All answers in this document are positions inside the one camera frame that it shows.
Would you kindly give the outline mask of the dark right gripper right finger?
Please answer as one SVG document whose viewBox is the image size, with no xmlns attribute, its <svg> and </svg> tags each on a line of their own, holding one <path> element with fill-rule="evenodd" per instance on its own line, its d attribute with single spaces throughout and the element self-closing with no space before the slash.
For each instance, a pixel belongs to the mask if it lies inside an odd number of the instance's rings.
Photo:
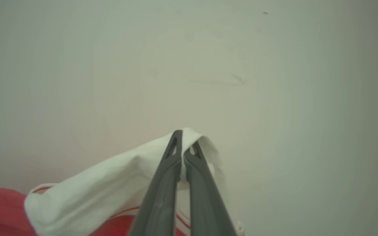
<svg viewBox="0 0 378 236">
<path fill-rule="evenodd" d="M 237 231 L 198 141 L 184 152 L 183 161 L 190 185 L 191 235 L 236 236 Z"/>
</svg>

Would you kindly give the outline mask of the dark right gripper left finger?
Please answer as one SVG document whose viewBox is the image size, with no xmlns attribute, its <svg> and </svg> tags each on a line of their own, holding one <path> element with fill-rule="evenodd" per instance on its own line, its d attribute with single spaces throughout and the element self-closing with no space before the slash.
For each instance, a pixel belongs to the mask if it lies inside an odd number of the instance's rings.
<svg viewBox="0 0 378 236">
<path fill-rule="evenodd" d="M 172 134 L 151 180 L 129 236 L 174 236 L 176 197 L 180 181 L 182 130 Z"/>
</svg>

